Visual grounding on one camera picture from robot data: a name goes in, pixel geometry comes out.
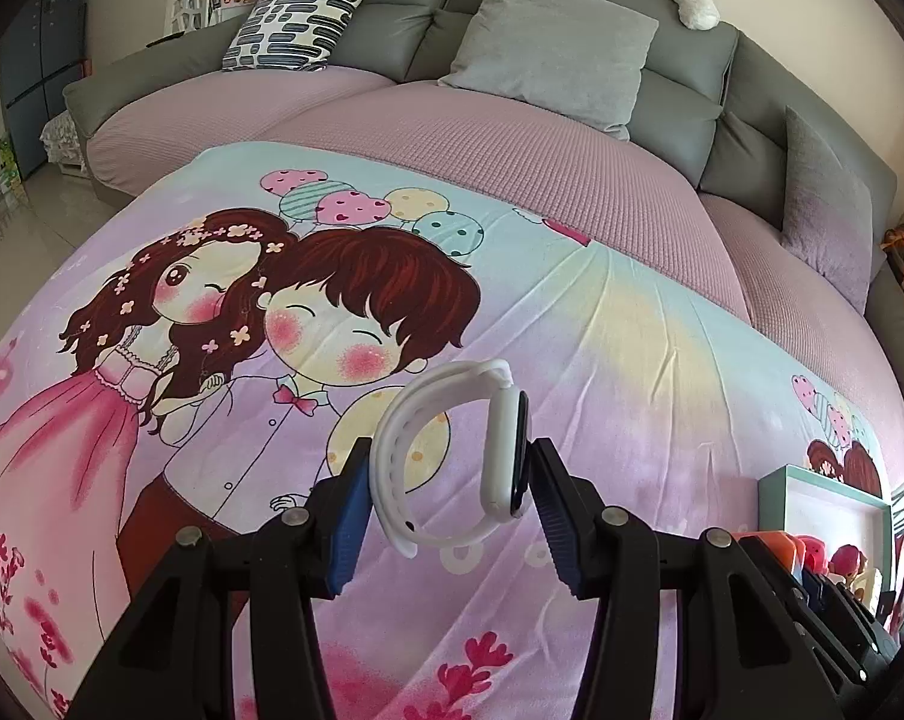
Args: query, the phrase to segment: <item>pink bow tie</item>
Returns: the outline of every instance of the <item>pink bow tie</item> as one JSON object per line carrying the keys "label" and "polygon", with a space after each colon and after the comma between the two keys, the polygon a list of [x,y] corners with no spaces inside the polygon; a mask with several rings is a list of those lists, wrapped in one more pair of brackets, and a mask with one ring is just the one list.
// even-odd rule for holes
{"label": "pink bow tie", "polygon": [[314,416],[316,413],[316,406],[319,405],[318,400],[314,400],[310,397],[300,397],[284,384],[280,384],[278,389],[273,392],[273,400],[276,401],[276,403],[291,403],[306,416]]}

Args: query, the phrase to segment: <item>black clamp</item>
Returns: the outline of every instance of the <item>black clamp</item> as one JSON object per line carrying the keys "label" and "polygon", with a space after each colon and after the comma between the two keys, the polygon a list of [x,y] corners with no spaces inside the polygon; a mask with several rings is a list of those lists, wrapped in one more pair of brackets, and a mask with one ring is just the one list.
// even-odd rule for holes
{"label": "black clamp", "polygon": [[823,581],[825,614],[812,613],[761,539],[652,531],[570,476],[547,439],[527,462],[559,579],[600,601],[572,720],[649,718],[662,590],[679,593],[676,720],[839,720],[895,654],[845,589]]}
{"label": "black clamp", "polygon": [[355,571],[372,498],[359,439],[304,508],[256,533],[210,541],[183,528],[119,619],[76,693],[69,720],[234,716],[230,597],[249,594],[259,717],[334,720],[311,599],[331,600]]}

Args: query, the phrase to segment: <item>tiled floor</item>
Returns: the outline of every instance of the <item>tiled floor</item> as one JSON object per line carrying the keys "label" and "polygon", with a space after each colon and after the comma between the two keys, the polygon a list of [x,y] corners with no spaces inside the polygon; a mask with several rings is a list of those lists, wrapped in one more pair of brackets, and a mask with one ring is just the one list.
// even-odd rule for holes
{"label": "tiled floor", "polygon": [[114,213],[88,181],[53,165],[26,181],[22,202],[0,204],[0,340],[49,276]]}

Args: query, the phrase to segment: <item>teal box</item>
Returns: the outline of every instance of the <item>teal box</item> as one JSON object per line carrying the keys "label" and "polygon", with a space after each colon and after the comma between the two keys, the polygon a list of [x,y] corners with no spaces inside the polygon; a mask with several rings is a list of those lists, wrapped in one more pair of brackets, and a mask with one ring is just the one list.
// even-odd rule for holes
{"label": "teal box", "polygon": [[758,483],[758,527],[792,536],[817,536],[828,557],[854,544],[882,572],[882,589],[892,589],[892,506],[799,466],[782,466]]}

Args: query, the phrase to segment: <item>cartoon boy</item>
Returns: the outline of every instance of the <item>cartoon boy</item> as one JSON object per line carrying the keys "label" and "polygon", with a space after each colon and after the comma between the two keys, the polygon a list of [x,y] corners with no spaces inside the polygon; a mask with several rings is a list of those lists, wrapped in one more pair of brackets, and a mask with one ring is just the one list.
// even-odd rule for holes
{"label": "cartoon boy", "polygon": [[340,418],[326,388],[421,372],[462,345],[479,307],[465,268],[403,230],[324,230],[285,256],[257,302],[268,344],[291,372],[211,377],[172,404],[161,437],[179,450],[119,533],[133,594],[184,525],[224,538],[259,528],[277,500],[276,509],[304,500]]}

